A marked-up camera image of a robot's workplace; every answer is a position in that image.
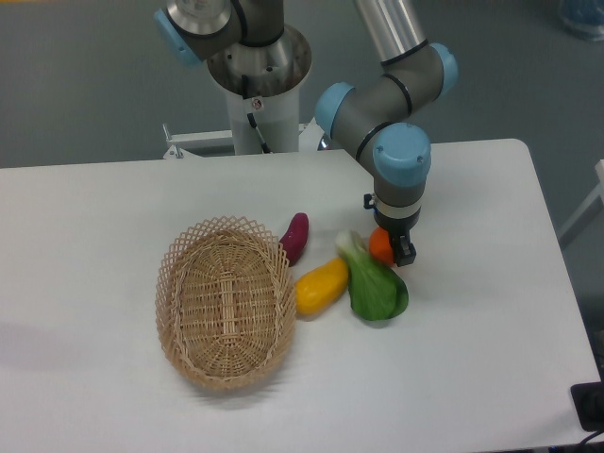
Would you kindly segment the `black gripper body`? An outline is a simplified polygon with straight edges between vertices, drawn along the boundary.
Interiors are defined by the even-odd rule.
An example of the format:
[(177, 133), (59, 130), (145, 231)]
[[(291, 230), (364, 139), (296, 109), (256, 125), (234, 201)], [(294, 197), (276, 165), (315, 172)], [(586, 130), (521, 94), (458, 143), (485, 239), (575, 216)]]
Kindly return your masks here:
[(375, 193), (363, 196), (363, 207), (374, 213), (378, 226), (395, 236), (408, 236), (417, 224), (421, 211), (421, 199), (405, 206), (391, 206), (381, 200)]

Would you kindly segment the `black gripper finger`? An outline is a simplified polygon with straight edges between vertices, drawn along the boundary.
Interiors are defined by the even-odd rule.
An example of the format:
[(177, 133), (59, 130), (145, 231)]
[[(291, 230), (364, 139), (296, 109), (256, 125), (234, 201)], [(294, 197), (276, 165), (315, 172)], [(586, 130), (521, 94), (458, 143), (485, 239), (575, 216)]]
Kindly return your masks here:
[(408, 230), (389, 230), (389, 243), (393, 250), (394, 264), (397, 267), (411, 265), (416, 259), (416, 248)]

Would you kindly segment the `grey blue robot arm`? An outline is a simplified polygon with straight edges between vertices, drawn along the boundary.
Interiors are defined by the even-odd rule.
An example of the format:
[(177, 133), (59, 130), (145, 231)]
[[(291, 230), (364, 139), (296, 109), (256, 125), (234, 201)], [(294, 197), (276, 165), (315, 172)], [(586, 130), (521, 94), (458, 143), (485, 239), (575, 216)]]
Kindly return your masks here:
[[(386, 230), (399, 266), (411, 264), (416, 225), (431, 164), (427, 134), (410, 123), (457, 82), (458, 63), (430, 42), (409, 1), (356, 5), (382, 69), (372, 85), (341, 82), (320, 96), (313, 114), (374, 180), (364, 206)], [(170, 1), (155, 13), (164, 40), (183, 63), (207, 65), (224, 93), (239, 155), (300, 149), (299, 91), (310, 73), (306, 38), (284, 19), (280, 1)]]

